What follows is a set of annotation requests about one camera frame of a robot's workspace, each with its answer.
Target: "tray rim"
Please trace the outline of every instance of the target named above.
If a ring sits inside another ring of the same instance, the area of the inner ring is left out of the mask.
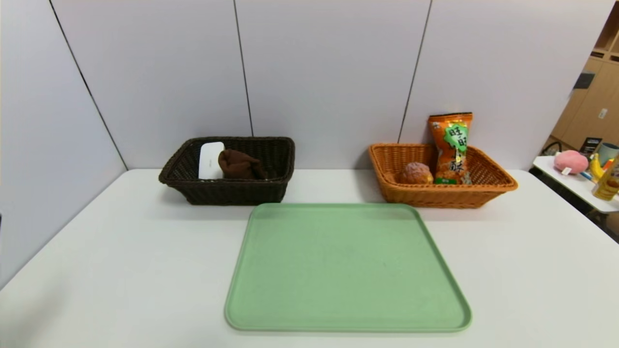
[[[315,328],[273,328],[273,327],[268,327],[268,326],[256,326],[256,327],[251,327],[248,328],[246,326],[242,326],[242,325],[238,325],[235,323],[235,320],[233,318],[233,315],[230,313],[230,302],[232,301],[232,292],[236,286],[236,279],[238,277],[238,271],[239,268],[241,267],[242,261],[243,261],[243,256],[244,256],[244,250],[246,248],[246,244],[248,242],[248,232],[249,232],[249,228],[251,226],[252,221],[255,219],[255,215],[254,213],[256,212],[260,212],[261,210],[264,209],[268,209],[271,206],[275,207],[282,207],[282,206],[286,206],[286,207],[324,207],[324,206],[330,206],[333,208],[339,208],[339,207],[351,207],[351,206],[365,206],[365,207],[380,207],[380,208],[387,208],[387,207],[397,207],[399,209],[405,209],[408,210],[409,212],[411,212],[413,214],[413,216],[415,217],[415,219],[417,220],[417,222],[419,223],[423,234],[425,235],[425,237],[428,240],[428,243],[430,244],[430,248],[432,249],[432,251],[435,254],[436,259],[439,262],[439,265],[441,266],[441,268],[443,269],[443,272],[445,273],[445,276],[448,278],[448,281],[462,307],[462,311],[464,312],[464,320],[462,322],[462,324],[460,324],[459,326],[455,326],[452,328],[422,328],[422,327],[416,327],[416,328],[412,328],[412,329],[402,329],[402,328],[376,328],[376,329],[366,329],[366,328],[319,328],[319,327],[315,327]],[[464,297],[464,294],[462,293],[462,289],[460,288],[460,286],[458,285],[456,278],[453,276],[453,273],[451,272],[451,270],[449,269],[449,266],[447,265],[447,262],[445,262],[443,255],[441,254],[440,250],[438,249],[438,247],[436,246],[436,243],[434,242],[434,239],[432,238],[430,232],[428,231],[428,229],[426,228],[425,223],[423,222],[423,219],[421,218],[421,215],[419,214],[419,211],[417,211],[414,207],[411,207],[407,204],[401,204],[401,203],[264,203],[264,204],[260,204],[258,206],[256,206],[252,211],[251,214],[249,215],[249,219],[247,221],[247,227],[245,228],[245,234],[243,235],[243,242],[241,243],[241,248],[239,249],[239,253],[236,259],[236,265],[234,268],[234,273],[232,275],[232,279],[230,281],[230,286],[228,288],[228,293],[226,296],[226,302],[224,305],[224,317],[226,319],[226,322],[233,327],[234,329],[240,330],[240,331],[272,331],[272,332],[324,332],[324,333],[456,333],[459,331],[463,331],[465,329],[467,329],[471,322],[472,322],[472,318],[473,318],[473,314],[472,311],[470,309],[470,305],[468,303],[468,301],[466,300],[466,298]]]

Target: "banana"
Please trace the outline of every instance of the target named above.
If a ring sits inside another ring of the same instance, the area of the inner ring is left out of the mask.
[[[600,156],[598,154],[593,155],[593,159],[589,164],[589,169],[591,170],[591,175],[593,176],[594,181],[599,181],[602,175],[604,175],[604,169],[600,165]]]

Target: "white desk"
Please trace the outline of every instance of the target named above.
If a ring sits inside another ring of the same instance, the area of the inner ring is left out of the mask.
[[[254,333],[223,306],[252,207],[116,180],[0,291],[3,348],[613,347],[619,245],[532,175],[476,210],[420,209],[473,312],[454,334]],[[371,171],[296,170],[287,202],[382,201]]]
[[[590,206],[597,211],[608,214],[619,211],[619,198],[615,196],[612,201],[604,201],[595,197],[591,191],[595,184],[580,174],[563,175],[554,168],[554,156],[539,156],[533,161],[533,165],[539,168],[542,172],[553,178],[556,182],[563,185],[575,195],[582,198]]]

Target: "cup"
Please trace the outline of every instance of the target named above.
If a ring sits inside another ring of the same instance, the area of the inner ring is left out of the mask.
[[[609,142],[603,142],[597,153],[600,156],[600,165],[603,167],[608,160],[614,159],[619,155],[619,146]]]

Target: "background table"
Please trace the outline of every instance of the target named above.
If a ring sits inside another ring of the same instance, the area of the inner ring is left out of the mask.
[[[615,196],[612,201],[604,201],[595,197],[591,192],[595,184],[580,174],[563,175],[554,168],[554,156],[539,156],[533,161],[533,165],[544,174],[553,178],[557,183],[579,196],[597,211],[608,214],[619,211],[619,198]]]

